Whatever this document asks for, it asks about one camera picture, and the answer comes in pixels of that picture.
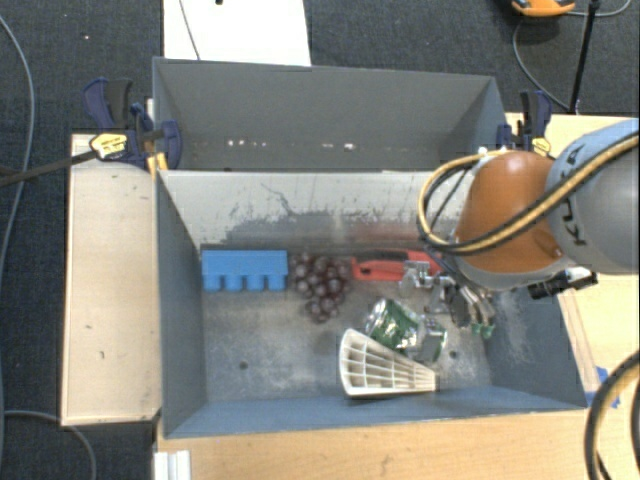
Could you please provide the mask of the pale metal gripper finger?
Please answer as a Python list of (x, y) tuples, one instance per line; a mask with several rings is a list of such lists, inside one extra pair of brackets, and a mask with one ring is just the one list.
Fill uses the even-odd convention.
[(449, 311), (449, 295), (453, 281), (447, 277), (435, 277), (424, 311), (428, 314), (444, 314)]
[(416, 290), (430, 290), (433, 288), (431, 265), (424, 261), (406, 261), (403, 264), (404, 273), (398, 283), (402, 297), (411, 296)]

